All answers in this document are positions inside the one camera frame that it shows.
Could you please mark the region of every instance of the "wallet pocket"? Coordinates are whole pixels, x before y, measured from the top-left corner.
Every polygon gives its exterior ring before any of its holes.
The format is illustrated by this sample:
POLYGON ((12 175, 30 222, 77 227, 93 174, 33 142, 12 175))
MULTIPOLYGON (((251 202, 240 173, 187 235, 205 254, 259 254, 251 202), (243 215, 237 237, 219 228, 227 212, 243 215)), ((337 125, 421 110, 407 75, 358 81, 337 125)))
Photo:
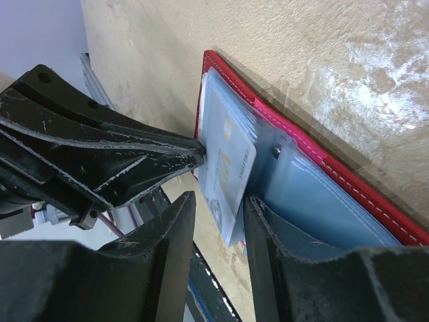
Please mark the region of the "wallet pocket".
POLYGON ((281 218, 313 238, 342 250, 359 246, 400 246, 382 224, 317 165, 286 140, 266 160, 269 173, 261 199, 281 218))

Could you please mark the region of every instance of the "cable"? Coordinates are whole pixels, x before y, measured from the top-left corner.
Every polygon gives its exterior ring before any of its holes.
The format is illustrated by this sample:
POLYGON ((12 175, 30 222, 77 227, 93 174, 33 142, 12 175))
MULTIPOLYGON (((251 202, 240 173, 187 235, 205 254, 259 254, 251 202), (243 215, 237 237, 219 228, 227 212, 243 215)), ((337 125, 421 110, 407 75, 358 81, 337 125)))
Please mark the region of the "cable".
POLYGON ((102 213, 99 214, 99 218, 107 227, 110 228, 111 231, 113 231, 113 233, 115 233, 116 236, 118 237, 124 236, 123 232, 120 231, 119 228, 116 227, 115 224, 112 223, 110 220, 108 220, 102 213))
POLYGON ((135 220, 133 209, 130 206, 127 206, 129 216, 131 217, 131 221, 133 222, 134 228, 139 227, 137 221, 135 220))

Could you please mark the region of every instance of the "white wall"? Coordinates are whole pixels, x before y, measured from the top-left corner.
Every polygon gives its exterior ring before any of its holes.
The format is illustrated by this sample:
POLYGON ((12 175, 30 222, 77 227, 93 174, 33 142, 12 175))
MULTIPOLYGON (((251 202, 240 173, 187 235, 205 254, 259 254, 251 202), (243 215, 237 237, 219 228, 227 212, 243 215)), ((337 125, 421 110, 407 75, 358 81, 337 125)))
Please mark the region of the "white wall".
POLYGON ((0 71, 20 77, 45 64, 85 94, 79 55, 88 52, 79 0, 0 2, 0 71))

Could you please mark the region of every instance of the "black plastic part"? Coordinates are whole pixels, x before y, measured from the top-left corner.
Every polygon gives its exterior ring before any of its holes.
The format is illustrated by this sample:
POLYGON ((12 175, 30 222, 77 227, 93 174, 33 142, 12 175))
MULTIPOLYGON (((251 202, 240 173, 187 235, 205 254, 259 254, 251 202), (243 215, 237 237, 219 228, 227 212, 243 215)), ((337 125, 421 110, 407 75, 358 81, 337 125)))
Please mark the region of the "black plastic part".
MULTIPOLYGON (((134 205, 143 222, 146 222, 161 213, 169 204, 170 201, 164 191, 158 188, 140 198, 134 205)), ((195 321, 201 321, 201 318, 198 320, 201 312, 204 315, 203 321, 241 321, 237 310, 195 243, 192 244, 189 285, 192 290, 188 291, 186 304, 195 321)))
POLYGON ((0 243, 0 321, 182 321, 194 192, 94 252, 72 241, 0 243))
POLYGON ((38 65, 0 94, 0 182, 90 229, 91 211, 129 205, 203 163, 197 140, 99 105, 38 65))
POLYGON ((429 321, 429 249, 361 248, 334 260, 293 256, 257 197, 244 224, 257 321, 429 321))

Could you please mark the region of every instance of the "plywood surface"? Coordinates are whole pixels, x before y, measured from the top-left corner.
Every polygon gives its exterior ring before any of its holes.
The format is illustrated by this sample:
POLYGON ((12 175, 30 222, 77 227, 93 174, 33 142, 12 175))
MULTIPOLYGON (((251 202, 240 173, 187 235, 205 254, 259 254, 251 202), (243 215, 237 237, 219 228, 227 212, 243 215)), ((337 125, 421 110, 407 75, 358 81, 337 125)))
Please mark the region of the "plywood surface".
MULTIPOLYGON (((202 53, 218 50, 366 180, 429 227, 429 4, 396 0, 82 0, 93 69, 120 112, 191 136, 202 53)), ((169 196, 197 189, 190 175, 169 196)), ((195 240, 244 321, 240 250, 198 196, 195 240)))

